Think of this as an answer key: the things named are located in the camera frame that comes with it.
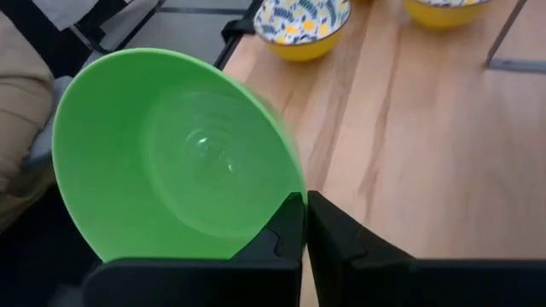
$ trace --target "wood grain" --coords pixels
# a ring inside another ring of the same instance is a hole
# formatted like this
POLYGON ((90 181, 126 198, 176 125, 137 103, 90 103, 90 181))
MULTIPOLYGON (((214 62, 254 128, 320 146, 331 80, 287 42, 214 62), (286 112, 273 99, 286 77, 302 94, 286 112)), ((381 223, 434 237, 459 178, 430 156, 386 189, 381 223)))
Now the wood grain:
MULTIPOLYGON (((244 37, 227 74, 293 128, 311 189, 405 251, 428 258, 546 258, 546 77, 483 62, 514 6, 496 0, 451 32, 399 1, 352 4, 340 45, 287 63, 244 37)), ((546 60, 544 1, 500 55, 546 60)), ((302 306, 317 306, 305 263, 302 306)))

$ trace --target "beige fabric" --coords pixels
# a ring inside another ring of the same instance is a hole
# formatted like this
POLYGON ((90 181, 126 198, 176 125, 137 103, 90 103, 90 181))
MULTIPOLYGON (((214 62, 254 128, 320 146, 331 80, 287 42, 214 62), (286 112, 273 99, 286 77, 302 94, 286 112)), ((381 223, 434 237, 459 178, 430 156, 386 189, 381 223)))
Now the beige fabric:
POLYGON ((50 162, 20 169, 49 117, 52 99, 47 65, 0 12, 0 232, 55 180, 50 162))

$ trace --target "ceramic bowl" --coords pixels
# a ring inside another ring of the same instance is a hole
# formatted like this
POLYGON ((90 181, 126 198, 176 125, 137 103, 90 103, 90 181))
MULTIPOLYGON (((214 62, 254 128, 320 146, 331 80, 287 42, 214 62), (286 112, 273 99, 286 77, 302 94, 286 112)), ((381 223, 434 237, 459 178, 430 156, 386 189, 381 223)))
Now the ceramic bowl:
POLYGON ((308 61, 334 48, 350 14, 348 0, 265 0, 254 28, 282 58, 308 61))
POLYGON ((476 20, 489 0, 404 0, 413 20, 426 27, 447 30, 476 20))

